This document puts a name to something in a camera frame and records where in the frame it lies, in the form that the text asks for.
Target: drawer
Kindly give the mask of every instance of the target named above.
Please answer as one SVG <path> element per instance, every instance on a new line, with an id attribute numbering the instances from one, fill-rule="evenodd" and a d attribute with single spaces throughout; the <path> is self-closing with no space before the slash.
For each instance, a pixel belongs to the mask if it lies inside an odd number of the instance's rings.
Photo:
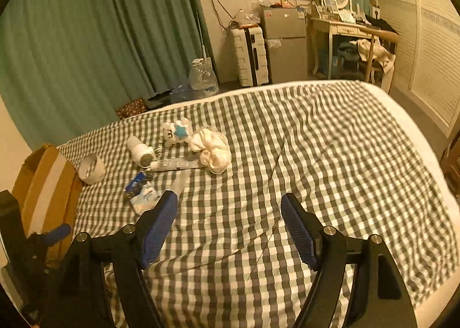
<path id="1" fill-rule="evenodd" d="M 358 36 L 362 36 L 362 37 L 365 37 L 367 39 L 370 39 L 372 37 L 371 34 L 368 34 L 366 32 L 362 32 L 360 29 L 358 29 Z"/>
<path id="2" fill-rule="evenodd" d="M 353 26 L 337 26 L 337 33 L 357 36 L 358 28 Z"/>

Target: gray and white checkered blanket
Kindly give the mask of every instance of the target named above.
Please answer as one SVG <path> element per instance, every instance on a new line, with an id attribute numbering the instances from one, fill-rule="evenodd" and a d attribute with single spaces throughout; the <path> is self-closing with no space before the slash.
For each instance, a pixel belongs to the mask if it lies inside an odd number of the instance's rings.
<path id="1" fill-rule="evenodd" d="M 160 256 L 145 272 L 167 326 L 293 324 L 311 271 L 300 262 L 281 217 L 286 192 L 348 236 L 381 234 L 414 306 L 456 269 L 455 235 L 436 182 L 399 124 L 358 82 L 229 93 L 70 141 L 61 152 L 73 164 L 96 153 L 107 171 L 83 189 L 74 235 L 107 235 L 137 221 L 123 203 L 123 188 L 136 174 L 126 140 L 136 135 L 161 147 L 160 125 L 180 117 L 223 132 L 232 164 L 222 175 L 192 171 Z M 180 145 L 163 153 L 169 158 L 189 152 Z M 157 173 L 158 190 L 176 174 Z M 347 266 L 333 326 L 343 322 L 352 275 Z M 106 279 L 116 324 L 126 325 L 111 270 Z"/>

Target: plastic jug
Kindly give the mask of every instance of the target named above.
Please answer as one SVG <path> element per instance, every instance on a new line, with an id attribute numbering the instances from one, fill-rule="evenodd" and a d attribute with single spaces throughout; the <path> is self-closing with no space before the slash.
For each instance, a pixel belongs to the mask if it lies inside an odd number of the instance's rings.
<path id="1" fill-rule="evenodd" d="M 212 67 L 204 62 L 204 59 L 194 59 L 192 61 L 189 83 L 197 99 L 203 99 L 219 92 L 216 74 Z"/>

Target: white plush toy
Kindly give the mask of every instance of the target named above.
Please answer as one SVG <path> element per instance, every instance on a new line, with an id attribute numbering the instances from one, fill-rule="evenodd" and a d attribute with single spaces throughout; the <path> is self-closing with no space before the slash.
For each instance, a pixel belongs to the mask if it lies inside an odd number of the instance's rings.
<path id="1" fill-rule="evenodd" d="M 188 143 L 193 134 L 192 126 L 187 118 L 172 123 L 163 123 L 163 136 L 165 147 L 170 148 L 174 144 Z"/>

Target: blue gripper pad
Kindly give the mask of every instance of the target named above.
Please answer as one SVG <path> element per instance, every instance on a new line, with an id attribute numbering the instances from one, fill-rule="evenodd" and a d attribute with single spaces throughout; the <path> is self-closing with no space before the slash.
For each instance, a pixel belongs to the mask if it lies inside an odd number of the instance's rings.
<path id="1" fill-rule="evenodd" d="M 316 221 L 309 220 L 313 218 L 309 218 L 308 214 L 313 215 Z M 320 259 L 315 253 L 315 239 L 317 239 L 317 243 L 320 241 L 318 224 L 321 229 L 323 226 L 314 214 L 308 213 L 302 208 L 292 193 L 287 193 L 281 198 L 281 215 L 301 261 L 307 264 L 310 269 L 317 271 Z"/>
<path id="2" fill-rule="evenodd" d="M 140 227 L 139 247 L 142 249 L 139 263 L 143 270 L 158 258 L 177 211 L 177 195 L 172 190 L 167 190 L 155 207 L 142 214 L 137 221 L 136 227 Z"/>
<path id="3" fill-rule="evenodd" d="M 43 242 L 46 244 L 46 246 L 51 247 L 54 244 L 57 244 L 59 241 L 64 240 L 64 238 L 70 235 L 70 232 L 70 226 L 67 223 L 63 223 L 48 233 L 44 233 Z"/>

